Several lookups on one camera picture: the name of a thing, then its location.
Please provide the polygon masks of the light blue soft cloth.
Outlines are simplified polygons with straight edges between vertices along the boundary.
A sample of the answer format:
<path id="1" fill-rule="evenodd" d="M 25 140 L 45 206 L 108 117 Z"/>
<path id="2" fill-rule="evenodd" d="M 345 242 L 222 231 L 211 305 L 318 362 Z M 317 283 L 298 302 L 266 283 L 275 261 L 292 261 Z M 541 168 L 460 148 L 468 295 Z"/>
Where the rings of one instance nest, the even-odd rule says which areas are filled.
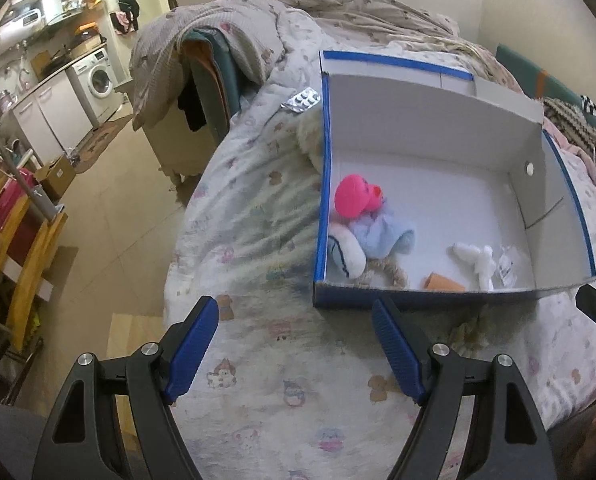
<path id="1" fill-rule="evenodd" d="M 383 259 L 392 254 L 410 254 L 415 246 L 414 228 L 401 222 L 386 207 L 365 212 L 351 220 L 349 229 L 370 259 Z"/>

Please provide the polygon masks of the beige crumpled blanket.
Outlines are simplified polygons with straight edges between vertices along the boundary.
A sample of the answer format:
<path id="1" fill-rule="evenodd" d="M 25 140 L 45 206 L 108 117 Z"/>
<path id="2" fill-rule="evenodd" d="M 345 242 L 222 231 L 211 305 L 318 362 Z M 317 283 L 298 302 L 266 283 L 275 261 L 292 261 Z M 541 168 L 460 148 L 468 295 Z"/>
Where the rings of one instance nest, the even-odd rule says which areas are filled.
<path id="1" fill-rule="evenodd" d="M 134 128 L 160 122 L 183 91 L 191 76 L 185 41 L 202 58 L 228 55 L 258 87 L 290 52 L 308 58 L 328 48 L 410 56 L 505 79 L 494 56 L 462 38 L 452 18 L 399 0 L 214 0 L 179 6 L 138 32 L 130 54 Z"/>

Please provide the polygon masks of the blue white cardboard box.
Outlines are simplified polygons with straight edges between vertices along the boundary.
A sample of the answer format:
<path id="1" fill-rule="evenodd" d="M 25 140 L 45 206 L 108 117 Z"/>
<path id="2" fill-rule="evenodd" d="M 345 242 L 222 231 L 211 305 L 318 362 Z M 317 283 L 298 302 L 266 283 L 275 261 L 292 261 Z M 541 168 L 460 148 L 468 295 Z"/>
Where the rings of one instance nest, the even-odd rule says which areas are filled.
<path id="1" fill-rule="evenodd" d="M 322 73 L 321 210 L 313 302 L 319 308 L 371 307 L 388 296 L 404 310 L 458 304 L 518 304 L 593 282 L 596 264 L 583 209 L 563 156 L 543 128 L 540 103 L 464 70 L 410 58 L 325 50 Z M 338 220 L 335 191 L 349 174 L 383 190 L 394 215 L 415 230 L 398 257 L 407 289 L 364 288 L 329 258 Z M 492 292 L 481 292 L 455 243 L 493 249 Z M 520 256 L 505 288 L 498 261 Z M 438 273 L 465 292 L 431 292 Z"/>

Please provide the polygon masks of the white patterned bed quilt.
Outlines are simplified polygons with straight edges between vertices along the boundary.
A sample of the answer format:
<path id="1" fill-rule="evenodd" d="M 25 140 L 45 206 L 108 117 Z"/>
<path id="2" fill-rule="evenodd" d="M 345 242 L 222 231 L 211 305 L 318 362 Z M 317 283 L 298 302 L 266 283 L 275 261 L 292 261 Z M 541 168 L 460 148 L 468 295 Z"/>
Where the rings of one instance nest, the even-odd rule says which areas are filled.
<path id="1" fill-rule="evenodd" d="M 164 287 L 167 324 L 203 295 L 219 306 L 174 408 L 211 479 L 383 479 L 415 418 L 368 315 L 311 304 L 322 179 L 279 104 L 314 75 L 317 51 L 290 52 L 243 102 L 185 211 Z"/>

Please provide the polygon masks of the white fluffy soft toy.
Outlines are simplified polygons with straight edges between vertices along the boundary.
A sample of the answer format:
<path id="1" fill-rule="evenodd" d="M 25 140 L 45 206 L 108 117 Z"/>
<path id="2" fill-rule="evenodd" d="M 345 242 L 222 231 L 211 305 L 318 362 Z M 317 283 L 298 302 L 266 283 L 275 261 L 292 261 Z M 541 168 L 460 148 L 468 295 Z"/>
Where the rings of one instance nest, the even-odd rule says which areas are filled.
<path id="1" fill-rule="evenodd" d="M 455 243 L 452 250 L 458 259 L 473 267 L 481 292 L 492 292 L 494 289 L 493 274 L 496 272 L 492 247 L 489 245 L 478 247 L 472 244 Z"/>

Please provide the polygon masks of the silver pill blister pack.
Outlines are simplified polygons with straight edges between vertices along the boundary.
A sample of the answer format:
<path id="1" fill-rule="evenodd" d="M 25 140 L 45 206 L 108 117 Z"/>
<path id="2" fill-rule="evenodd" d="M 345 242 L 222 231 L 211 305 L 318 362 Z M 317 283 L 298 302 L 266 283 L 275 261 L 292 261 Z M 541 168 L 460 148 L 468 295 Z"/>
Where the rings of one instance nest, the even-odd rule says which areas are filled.
<path id="1" fill-rule="evenodd" d="M 291 96 L 288 100 L 281 103 L 282 110 L 288 110 L 293 114 L 302 114 L 315 107 L 322 101 L 322 97 L 312 87 L 304 88 Z"/>

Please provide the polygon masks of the clothes hanging on wall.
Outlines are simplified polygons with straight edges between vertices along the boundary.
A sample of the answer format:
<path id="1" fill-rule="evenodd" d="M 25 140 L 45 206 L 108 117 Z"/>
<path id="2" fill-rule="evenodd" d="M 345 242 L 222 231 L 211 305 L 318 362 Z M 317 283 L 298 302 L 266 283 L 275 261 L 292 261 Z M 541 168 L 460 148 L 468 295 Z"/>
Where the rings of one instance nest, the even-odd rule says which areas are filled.
<path id="1" fill-rule="evenodd" d="M 111 12 L 109 18 L 117 35 L 126 36 L 139 29 L 140 6 L 137 0 L 118 0 L 119 9 Z"/>

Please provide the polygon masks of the white blue plush toy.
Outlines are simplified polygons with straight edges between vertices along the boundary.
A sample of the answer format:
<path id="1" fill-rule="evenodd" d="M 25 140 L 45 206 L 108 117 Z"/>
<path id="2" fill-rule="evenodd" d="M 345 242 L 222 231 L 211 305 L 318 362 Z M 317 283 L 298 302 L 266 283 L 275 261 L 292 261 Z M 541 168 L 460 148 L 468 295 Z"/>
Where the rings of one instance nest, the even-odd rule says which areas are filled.
<path id="1" fill-rule="evenodd" d="M 327 252 L 335 266 L 348 280 L 356 280 L 366 268 L 366 255 L 355 235 L 343 224 L 330 223 Z"/>

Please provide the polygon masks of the white water heater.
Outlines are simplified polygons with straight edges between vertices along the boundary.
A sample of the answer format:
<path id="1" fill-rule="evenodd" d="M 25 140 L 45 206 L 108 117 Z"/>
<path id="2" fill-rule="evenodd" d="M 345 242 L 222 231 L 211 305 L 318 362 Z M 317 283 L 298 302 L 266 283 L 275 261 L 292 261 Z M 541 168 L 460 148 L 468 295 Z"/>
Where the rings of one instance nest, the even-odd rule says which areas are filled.
<path id="1" fill-rule="evenodd" d="M 40 9 L 28 9 L 6 24 L 0 26 L 0 55 L 27 40 L 45 26 L 44 15 Z"/>

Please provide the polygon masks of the pink rubber duck toy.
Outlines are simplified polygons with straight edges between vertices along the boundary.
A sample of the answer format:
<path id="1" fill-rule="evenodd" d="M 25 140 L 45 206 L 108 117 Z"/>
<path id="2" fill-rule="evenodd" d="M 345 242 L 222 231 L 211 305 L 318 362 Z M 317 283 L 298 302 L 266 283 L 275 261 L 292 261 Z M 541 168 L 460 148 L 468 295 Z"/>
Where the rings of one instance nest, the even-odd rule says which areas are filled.
<path id="1" fill-rule="evenodd" d="M 383 206 L 383 190 L 368 183 L 360 174 L 349 174 L 336 188 L 334 205 L 339 216 L 354 219 Z"/>

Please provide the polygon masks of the cream fuzzy soft item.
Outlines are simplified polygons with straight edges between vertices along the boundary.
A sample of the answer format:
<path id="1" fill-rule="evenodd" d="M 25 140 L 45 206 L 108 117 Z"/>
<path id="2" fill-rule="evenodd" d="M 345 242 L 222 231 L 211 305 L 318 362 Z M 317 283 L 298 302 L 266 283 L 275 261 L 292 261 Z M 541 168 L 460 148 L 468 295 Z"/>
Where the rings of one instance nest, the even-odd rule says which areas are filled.
<path id="1" fill-rule="evenodd" d="M 300 151 L 307 156 L 314 169 L 323 170 L 323 112 L 320 105 L 299 115 L 297 141 Z"/>

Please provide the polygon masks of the yellow wooden stair frame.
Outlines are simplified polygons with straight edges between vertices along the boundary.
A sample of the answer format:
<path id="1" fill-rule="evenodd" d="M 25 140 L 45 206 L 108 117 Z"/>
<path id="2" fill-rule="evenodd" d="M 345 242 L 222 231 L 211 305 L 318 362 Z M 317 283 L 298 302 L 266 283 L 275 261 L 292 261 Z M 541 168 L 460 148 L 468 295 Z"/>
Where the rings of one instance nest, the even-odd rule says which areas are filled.
<path id="1" fill-rule="evenodd" d="M 0 327 L 17 352 L 30 344 L 40 326 L 37 306 L 52 294 L 44 274 L 66 220 L 62 209 L 54 219 L 46 219 L 0 168 Z"/>

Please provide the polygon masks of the white washing machine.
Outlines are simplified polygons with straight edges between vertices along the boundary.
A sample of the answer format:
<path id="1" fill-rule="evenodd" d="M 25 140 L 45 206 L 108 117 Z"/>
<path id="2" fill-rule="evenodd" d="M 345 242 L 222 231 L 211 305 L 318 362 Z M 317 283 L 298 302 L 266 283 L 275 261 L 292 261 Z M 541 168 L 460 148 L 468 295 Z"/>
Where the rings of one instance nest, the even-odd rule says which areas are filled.
<path id="1" fill-rule="evenodd" d="M 95 129 L 104 125 L 120 109 L 123 98 L 115 90 L 118 81 L 104 47 L 74 62 L 66 74 Z"/>

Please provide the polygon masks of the black white striped cloth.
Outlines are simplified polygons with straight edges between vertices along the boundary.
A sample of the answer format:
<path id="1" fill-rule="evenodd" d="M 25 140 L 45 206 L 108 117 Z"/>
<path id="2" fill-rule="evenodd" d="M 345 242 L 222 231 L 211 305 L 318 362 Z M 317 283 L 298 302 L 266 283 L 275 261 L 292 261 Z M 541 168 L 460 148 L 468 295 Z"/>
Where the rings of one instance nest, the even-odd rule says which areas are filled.
<path id="1" fill-rule="evenodd" d="M 544 115 L 570 145 L 581 148 L 595 166 L 596 128 L 591 126 L 579 107 L 555 98 L 543 99 Z"/>

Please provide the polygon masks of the small white paper tag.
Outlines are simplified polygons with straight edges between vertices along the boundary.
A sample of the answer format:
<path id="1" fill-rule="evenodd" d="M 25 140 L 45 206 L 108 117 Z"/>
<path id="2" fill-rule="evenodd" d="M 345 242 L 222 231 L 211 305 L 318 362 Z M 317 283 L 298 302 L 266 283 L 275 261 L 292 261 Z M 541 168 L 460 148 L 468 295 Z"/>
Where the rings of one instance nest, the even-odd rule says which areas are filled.
<path id="1" fill-rule="evenodd" d="M 498 274 L 505 288 L 514 288 L 518 281 L 520 256 L 515 246 L 505 247 L 498 261 Z"/>

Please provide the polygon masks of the brown door mat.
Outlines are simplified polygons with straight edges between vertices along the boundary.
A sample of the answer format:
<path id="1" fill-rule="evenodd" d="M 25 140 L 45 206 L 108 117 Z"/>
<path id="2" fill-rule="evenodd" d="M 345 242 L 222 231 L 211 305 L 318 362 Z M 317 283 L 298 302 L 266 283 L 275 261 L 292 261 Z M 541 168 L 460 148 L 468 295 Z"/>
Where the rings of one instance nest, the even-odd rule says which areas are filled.
<path id="1" fill-rule="evenodd" d="M 70 155 L 70 162 L 77 174 L 84 174 L 97 162 L 99 156 L 106 151 L 109 144 L 132 121 L 132 117 L 124 116 L 105 122 L 92 130 L 82 143 Z"/>

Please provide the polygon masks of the white kitchen cabinet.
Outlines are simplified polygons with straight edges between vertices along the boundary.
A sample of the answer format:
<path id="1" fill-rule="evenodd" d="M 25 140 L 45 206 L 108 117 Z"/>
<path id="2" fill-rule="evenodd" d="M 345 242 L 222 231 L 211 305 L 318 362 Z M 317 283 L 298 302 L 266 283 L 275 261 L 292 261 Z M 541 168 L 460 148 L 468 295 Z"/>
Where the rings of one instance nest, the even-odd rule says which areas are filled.
<path id="1" fill-rule="evenodd" d="M 42 164 L 70 154 L 92 130 L 71 81 L 63 70 L 29 93 L 12 116 L 19 138 Z"/>

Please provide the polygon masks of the pink beige lace scrunchie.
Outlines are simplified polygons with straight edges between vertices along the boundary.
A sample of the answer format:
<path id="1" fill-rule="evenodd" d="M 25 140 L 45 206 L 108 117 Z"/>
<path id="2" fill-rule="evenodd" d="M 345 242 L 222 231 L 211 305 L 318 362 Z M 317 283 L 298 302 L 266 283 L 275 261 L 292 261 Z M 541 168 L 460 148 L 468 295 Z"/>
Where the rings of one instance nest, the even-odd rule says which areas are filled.
<path id="1" fill-rule="evenodd" d="M 375 287 L 374 281 L 380 278 L 380 283 L 388 289 L 407 289 L 409 275 L 401 268 L 398 260 L 392 256 L 383 259 L 368 259 L 365 270 L 354 283 L 364 288 Z"/>

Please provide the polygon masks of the teal orange folded clothes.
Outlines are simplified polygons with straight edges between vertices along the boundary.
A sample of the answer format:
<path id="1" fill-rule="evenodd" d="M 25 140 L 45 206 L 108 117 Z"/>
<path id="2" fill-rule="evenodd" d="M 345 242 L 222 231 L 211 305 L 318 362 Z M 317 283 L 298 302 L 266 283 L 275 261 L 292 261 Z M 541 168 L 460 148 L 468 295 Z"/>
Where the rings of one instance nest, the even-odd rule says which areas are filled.
<path id="1" fill-rule="evenodd" d="M 220 144 L 231 128 L 232 117 L 240 111 L 245 76 L 224 35 L 215 28 L 187 30 L 179 53 L 188 78 L 177 107 L 191 131 L 208 127 L 214 143 Z"/>

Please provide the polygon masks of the brown cardboard box on floor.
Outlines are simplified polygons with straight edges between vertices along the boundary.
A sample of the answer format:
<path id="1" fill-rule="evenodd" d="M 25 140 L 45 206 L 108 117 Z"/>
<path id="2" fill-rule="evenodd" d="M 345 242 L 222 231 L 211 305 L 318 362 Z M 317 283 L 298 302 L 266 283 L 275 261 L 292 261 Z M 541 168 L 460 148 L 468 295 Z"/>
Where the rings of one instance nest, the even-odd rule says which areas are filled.
<path id="1" fill-rule="evenodd" d="M 34 172 L 35 180 L 53 202 L 58 202 L 66 193 L 75 176 L 75 169 L 66 156 L 60 156 Z"/>

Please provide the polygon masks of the teal orange cushion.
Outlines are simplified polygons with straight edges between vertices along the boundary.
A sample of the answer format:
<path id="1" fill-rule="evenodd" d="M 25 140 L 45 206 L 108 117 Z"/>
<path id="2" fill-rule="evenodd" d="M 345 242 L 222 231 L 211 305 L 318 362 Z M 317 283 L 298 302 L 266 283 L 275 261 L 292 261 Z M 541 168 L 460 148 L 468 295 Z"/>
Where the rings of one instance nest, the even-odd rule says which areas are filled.
<path id="1" fill-rule="evenodd" d="M 575 105 L 582 110 L 588 123 L 596 128 L 596 105 L 588 96 L 570 90 L 538 64 L 505 44 L 496 47 L 496 59 L 515 77 L 527 96 L 536 100 L 559 99 Z"/>

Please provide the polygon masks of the orange soft piece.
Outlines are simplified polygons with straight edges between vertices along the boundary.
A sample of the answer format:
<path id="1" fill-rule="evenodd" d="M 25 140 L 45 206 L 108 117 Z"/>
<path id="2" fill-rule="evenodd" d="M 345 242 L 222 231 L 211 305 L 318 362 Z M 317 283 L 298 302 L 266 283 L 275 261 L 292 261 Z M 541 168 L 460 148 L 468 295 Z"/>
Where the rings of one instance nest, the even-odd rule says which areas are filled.
<path id="1" fill-rule="evenodd" d="M 424 289 L 431 292 L 465 292 L 466 287 L 446 276 L 432 272 L 426 278 Z"/>

